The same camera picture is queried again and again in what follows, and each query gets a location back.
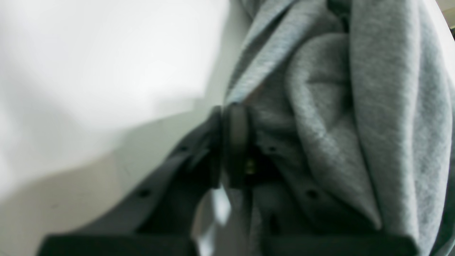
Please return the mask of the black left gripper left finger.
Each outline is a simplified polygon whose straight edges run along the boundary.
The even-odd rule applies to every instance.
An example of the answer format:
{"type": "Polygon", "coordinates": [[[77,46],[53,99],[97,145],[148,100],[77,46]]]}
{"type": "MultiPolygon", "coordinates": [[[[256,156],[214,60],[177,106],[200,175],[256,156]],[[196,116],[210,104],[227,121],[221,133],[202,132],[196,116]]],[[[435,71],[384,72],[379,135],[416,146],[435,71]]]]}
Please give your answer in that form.
{"type": "Polygon", "coordinates": [[[39,256],[196,256],[192,223],[220,174],[222,110],[177,144],[164,162],[111,210],[64,234],[49,235],[39,256]]]}

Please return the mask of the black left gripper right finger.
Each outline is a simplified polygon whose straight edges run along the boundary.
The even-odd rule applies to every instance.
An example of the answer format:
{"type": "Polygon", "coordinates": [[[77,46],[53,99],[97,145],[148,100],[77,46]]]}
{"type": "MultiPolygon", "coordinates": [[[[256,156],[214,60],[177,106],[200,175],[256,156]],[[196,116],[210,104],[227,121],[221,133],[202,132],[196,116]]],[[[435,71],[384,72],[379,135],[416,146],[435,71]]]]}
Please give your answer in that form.
{"type": "Polygon", "coordinates": [[[414,241],[376,230],[352,207],[331,196],[309,175],[291,188],[273,162],[280,154],[262,145],[247,106],[231,104],[223,112],[223,167],[229,188],[256,203],[262,219],[264,256],[416,256],[414,241]]]}

